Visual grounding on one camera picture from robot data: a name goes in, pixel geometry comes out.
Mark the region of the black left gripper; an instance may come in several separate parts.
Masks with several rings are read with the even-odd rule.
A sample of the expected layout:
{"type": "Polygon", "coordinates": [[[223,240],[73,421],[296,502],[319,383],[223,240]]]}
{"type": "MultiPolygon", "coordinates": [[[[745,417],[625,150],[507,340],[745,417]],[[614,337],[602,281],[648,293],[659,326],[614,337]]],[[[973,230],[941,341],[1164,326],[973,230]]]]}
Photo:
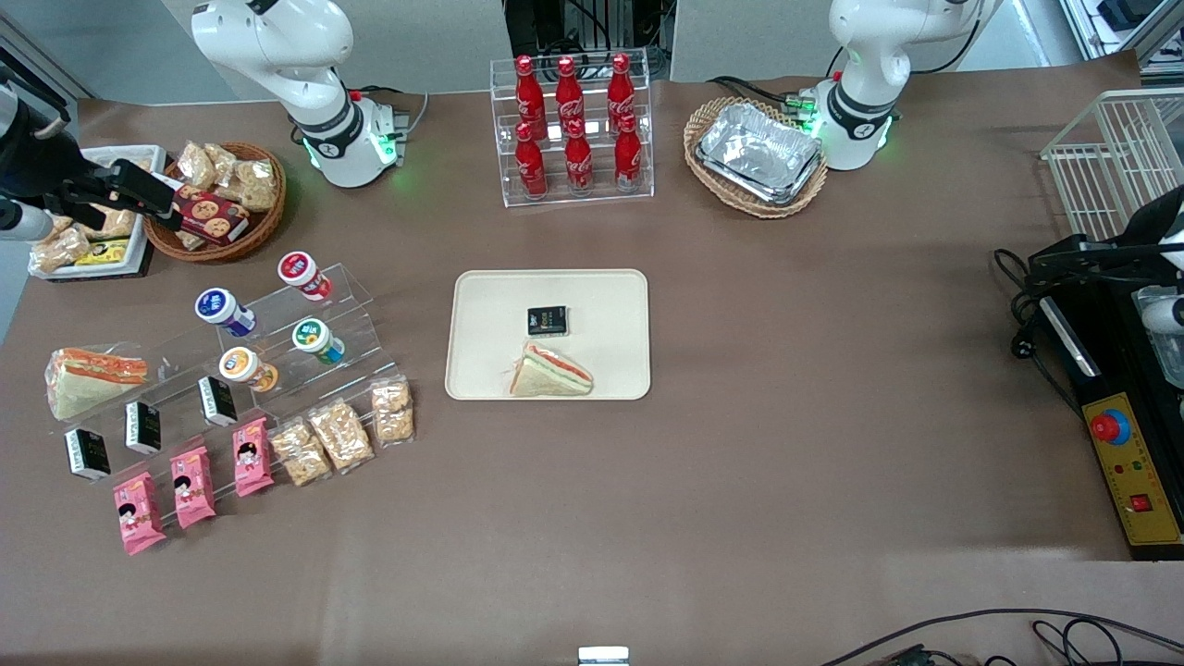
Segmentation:
{"type": "Polygon", "coordinates": [[[1121,233],[1121,246],[1070,235],[1054,245],[1054,252],[1032,254],[1028,287],[1074,282],[1146,287],[1159,284],[1159,277],[1175,277],[1183,270],[1180,252],[1159,254],[1143,245],[1180,244],[1182,201],[1183,186],[1177,186],[1138,209],[1121,233]]]}

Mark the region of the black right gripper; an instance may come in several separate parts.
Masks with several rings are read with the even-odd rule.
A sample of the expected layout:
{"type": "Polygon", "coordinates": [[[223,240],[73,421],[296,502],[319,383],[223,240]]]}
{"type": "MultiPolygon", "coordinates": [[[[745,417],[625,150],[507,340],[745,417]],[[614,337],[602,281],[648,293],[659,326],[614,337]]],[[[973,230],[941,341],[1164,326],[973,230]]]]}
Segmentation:
{"type": "Polygon", "coordinates": [[[33,110],[8,85],[1,92],[1,192],[17,199],[41,197],[51,214],[67,216],[84,228],[101,230],[107,211],[149,216],[162,228],[182,228],[182,214],[173,205],[175,188],[130,161],[115,161],[107,169],[107,185],[85,192],[75,180],[89,177],[94,164],[67,132],[39,139],[47,119],[33,110]]]}

